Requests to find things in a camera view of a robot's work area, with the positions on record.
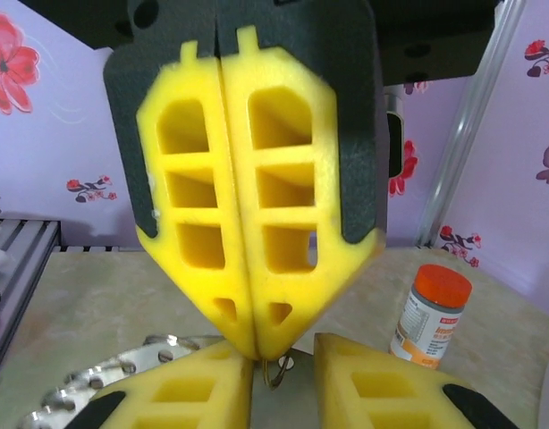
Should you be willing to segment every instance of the rectangular hole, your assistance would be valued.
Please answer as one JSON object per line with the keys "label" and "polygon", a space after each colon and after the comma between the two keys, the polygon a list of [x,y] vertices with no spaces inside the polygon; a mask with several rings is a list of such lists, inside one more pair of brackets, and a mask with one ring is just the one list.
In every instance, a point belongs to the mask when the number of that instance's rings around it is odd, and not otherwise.
{"label": "rectangular hole", "polygon": [[361,398],[411,398],[416,394],[396,373],[353,373],[352,381]]}
{"label": "rectangular hole", "polygon": [[207,402],[215,379],[191,377],[167,380],[152,399],[154,402]]}
{"label": "rectangular hole", "polygon": [[169,172],[165,181],[173,207],[217,207],[215,184],[211,170]]}
{"label": "rectangular hole", "polygon": [[268,305],[271,322],[278,326],[292,313],[292,306],[286,302],[271,302]]}
{"label": "rectangular hole", "polygon": [[228,298],[215,298],[213,302],[225,319],[230,322],[237,321],[237,306],[235,305],[235,301]]}
{"label": "rectangular hole", "polygon": [[276,87],[255,92],[249,99],[249,118],[256,149],[312,143],[310,107],[289,88]]}
{"label": "rectangular hole", "polygon": [[261,207],[314,206],[314,165],[271,165],[257,169]]}
{"label": "rectangular hole", "polygon": [[198,100],[171,103],[157,122],[159,146],[164,154],[208,152],[203,105]]}
{"label": "rectangular hole", "polygon": [[140,417],[132,429],[197,429],[196,416]]}
{"label": "rectangular hole", "polygon": [[400,410],[397,413],[370,413],[374,429],[433,429],[429,414]]}
{"label": "rectangular hole", "polygon": [[268,269],[273,273],[312,272],[316,262],[309,260],[308,247],[315,230],[315,225],[266,226],[263,237]]}
{"label": "rectangular hole", "polygon": [[220,226],[177,225],[183,260],[197,268],[223,269],[224,248]]}

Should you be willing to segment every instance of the lavender wall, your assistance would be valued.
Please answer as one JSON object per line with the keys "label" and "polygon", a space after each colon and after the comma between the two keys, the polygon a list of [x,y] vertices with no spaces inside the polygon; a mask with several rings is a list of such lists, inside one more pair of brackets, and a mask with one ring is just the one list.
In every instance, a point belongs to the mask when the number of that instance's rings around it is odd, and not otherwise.
{"label": "lavender wall", "polygon": [[437,80],[406,87],[410,93],[405,95],[403,105],[406,146],[415,148],[406,163],[415,167],[405,169],[409,178],[403,181],[403,193],[396,186],[400,179],[390,180],[389,246],[414,244],[466,81],[467,78]]}
{"label": "lavender wall", "polygon": [[[0,13],[0,44],[24,46],[0,73],[10,87],[0,98],[0,216],[60,219],[69,244],[135,245],[102,83],[110,50],[91,50],[18,2],[0,0]],[[27,67],[36,70],[20,77]]]}
{"label": "lavender wall", "polygon": [[438,246],[549,313],[549,0],[527,3],[444,224]]}

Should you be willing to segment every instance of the beige table surface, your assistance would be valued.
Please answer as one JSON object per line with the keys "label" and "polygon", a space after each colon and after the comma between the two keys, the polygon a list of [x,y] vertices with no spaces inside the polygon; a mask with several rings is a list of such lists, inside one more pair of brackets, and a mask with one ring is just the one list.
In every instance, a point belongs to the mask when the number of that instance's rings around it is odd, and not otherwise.
{"label": "beige table surface", "polygon": [[[297,343],[335,332],[387,350],[418,267],[449,266],[474,284],[441,370],[485,394],[522,429],[536,428],[549,360],[549,317],[509,288],[447,254],[387,250]],[[38,407],[73,370],[151,333],[217,333],[145,253],[55,253],[50,257],[0,373],[0,429]]]}

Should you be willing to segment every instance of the black rubber pad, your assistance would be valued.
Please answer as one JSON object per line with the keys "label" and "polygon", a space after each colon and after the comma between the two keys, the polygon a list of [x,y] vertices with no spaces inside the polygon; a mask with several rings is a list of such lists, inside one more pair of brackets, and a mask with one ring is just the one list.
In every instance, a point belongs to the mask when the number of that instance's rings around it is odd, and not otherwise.
{"label": "black rubber pad", "polygon": [[157,224],[136,112],[160,68],[179,61],[183,42],[197,40],[199,57],[215,54],[215,0],[131,0],[128,14],[134,42],[109,57],[104,82],[135,223],[155,238]]}
{"label": "black rubber pad", "polygon": [[475,429],[519,429],[481,393],[457,384],[446,384],[443,393]]}
{"label": "black rubber pad", "polygon": [[403,170],[403,120],[397,114],[388,114],[390,131],[390,177],[396,177]]}
{"label": "black rubber pad", "polygon": [[113,391],[92,400],[65,429],[100,429],[125,399],[125,391]]}
{"label": "black rubber pad", "polygon": [[236,29],[254,25],[261,48],[279,46],[337,96],[342,236],[385,230],[389,139],[376,25],[367,0],[220,0],[221,56],[238,53]]}
{"label": "black rubber pad", "polygon": [[469,76],[494,29],[495,0],[369,0],[386,86]]}

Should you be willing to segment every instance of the plastic bottle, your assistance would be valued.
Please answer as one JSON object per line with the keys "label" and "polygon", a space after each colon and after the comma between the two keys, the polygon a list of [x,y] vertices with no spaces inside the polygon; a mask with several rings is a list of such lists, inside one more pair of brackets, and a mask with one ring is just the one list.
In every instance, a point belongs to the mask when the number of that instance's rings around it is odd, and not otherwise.
{"label": "plastic bottle", "polygon": [[420,266],[390,343],[390,353],[437,368],[471,289],[468,279],[449,268]]}

